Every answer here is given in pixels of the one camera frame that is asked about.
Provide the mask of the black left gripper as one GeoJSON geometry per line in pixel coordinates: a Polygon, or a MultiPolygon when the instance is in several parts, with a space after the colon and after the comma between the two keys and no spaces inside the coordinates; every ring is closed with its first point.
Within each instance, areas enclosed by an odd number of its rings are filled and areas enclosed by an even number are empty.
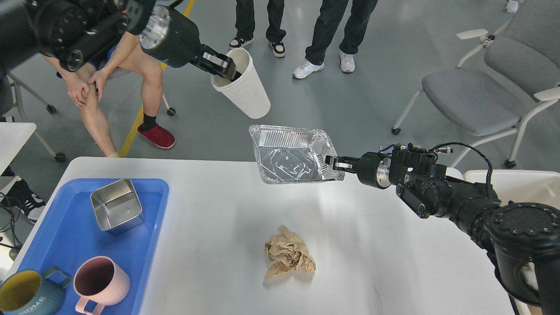
{"type": "Polygon", "coordinates": [[[228,81],[238,79],[234,60],[200,43],[194,22],[170,6],[156,5],[140,34],[142,51],[173,68],[188,63],[228,81]]]}

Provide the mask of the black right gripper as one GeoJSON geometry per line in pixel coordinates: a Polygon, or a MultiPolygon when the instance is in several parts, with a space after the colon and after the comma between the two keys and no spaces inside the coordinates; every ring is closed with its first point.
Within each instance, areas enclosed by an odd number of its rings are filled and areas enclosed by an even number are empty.
{"type": "Polygon", "coordinates": [[[391,159],[378,152],[366,152],[360,159],[350,156],[326,155],[325,163],[333,170],[356,173],[359,181],[380,189],[390,187],[391,159]]]}

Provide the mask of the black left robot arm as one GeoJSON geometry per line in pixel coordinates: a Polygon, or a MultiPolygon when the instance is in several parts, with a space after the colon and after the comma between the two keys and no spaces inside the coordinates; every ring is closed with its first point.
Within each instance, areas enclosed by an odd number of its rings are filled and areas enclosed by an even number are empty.
{"type": "Polygon", "coordinates": [[[240,77],[234,61],[200,42],[194,22],[154,0],[3,0],[0,19],[1,91],[10,70],[34,54],[57,58],[77,71],[125,32],[140,36],[146,54],[178,68],[187,63],[228,81],[240,77]]]}

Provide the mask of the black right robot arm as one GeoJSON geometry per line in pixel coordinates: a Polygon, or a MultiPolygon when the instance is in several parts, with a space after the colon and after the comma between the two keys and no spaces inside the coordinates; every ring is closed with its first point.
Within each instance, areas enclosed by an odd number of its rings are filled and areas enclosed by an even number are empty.
{"type": "Polygon", "coordinates": [[[514,298],[538,306],[545,315],[560,312],[559,210],[537,202],[502,206],[492,188],[492,167],[486,183],[470,183],[446,175],[437,163],[443,145],[421,149],[391,145],[366,152],[361,158],[326,156],[334,170],[354,173],[361,183],[386,189],[396,186],[397,196],[420,218],[448,218],[487,251],[495,275],[514,298]]]}

